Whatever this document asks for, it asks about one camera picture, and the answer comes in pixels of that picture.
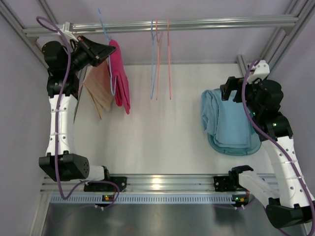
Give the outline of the blue hanger of pink trousers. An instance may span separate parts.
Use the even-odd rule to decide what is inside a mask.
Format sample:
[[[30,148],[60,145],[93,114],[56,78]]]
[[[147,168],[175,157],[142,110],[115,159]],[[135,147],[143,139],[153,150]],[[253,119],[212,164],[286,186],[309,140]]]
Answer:
[[[107,33],[106,27],[103,23],[102,20],[102,14],[101,14],[101,10],[100,8],[98,8],[98,16],[99,16],[99,21],[101,23],[102,26],[102,30],[103,33],[107,39],[107,43],[109,44],[110,41],[112,40],[112,37]],[[109,66],[109,73],[110,73],[110,89],[111,89],[111,93],[113,96],[115,96],[116,94],[116,85],[117,85],[117,77],[113,75],[113,71],[112,71],[112,66],[111,66],[111,57],[108,57],[108,66]]]

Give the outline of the light blue trousers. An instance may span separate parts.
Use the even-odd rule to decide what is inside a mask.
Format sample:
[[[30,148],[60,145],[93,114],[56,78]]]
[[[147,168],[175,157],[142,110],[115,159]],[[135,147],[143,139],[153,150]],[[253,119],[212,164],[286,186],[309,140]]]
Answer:
[[[251,128],[243,105],[223,101],[219,89],[201,94],[200,116],[203,131],[220,148],[249,148]]]

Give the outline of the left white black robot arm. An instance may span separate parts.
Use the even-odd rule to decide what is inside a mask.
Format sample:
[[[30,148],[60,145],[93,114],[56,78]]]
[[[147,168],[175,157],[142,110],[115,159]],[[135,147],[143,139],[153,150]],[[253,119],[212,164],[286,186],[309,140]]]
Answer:
[[[77,73],[87,65],[100,65],[115,49],[84,36],[78,37],[74,49],[58,41],[47,42],[42,47],[44,60],[48,64],[51,128],[46,154],[39,158],[38,164],[53,181],[109,178],[106,167],[92,166],[88,158],[76,153],[74,115],[79,93]]]

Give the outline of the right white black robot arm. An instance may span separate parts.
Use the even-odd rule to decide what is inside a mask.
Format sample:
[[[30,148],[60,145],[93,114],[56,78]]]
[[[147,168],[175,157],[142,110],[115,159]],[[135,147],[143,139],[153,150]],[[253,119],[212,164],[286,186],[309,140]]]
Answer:
[[[242,103],[250,124],[265,145],[278,190],[274,190],[248,165],[234,167],[229,178],[234,188],[249,191],[264,207],[276,229],[315,222],[315,198],[310,193],[294,150],[293,132],[280,112],[284,97],[281,85],[273,80],[229,77],[220,86],[221,98]]]

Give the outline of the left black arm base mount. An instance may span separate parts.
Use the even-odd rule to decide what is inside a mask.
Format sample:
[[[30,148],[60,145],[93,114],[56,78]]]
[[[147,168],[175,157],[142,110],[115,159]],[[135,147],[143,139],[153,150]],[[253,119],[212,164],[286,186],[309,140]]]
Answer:
[[[127,186],[127,177],[111,176],[107,182],[114,183],[120,191],[124,191]],[[116,186],[105,183],[103,180],[90,181],[84,185],[84,192],[114,192],[117,191]]]

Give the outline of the magenta pink trousers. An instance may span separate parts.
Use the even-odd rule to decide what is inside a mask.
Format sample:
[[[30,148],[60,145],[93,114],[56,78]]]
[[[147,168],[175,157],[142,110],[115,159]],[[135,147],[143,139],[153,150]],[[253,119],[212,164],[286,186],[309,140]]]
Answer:
[[[117,41],[111,39],[109,46],[116,48],[115,52],[110,55],[110,72],[112,74],[111,86],[114,92],[117,106],[123,106],[127,115],[130,114],[130,92],[128,78],[124,70],[122,52]]]

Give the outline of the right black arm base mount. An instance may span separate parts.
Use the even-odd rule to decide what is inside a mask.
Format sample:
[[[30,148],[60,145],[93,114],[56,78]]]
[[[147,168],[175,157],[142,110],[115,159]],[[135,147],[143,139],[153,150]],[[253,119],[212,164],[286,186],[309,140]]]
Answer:
[[[235,178],[229,176],[214,176],[214,188],[216,192],[244,191]]]

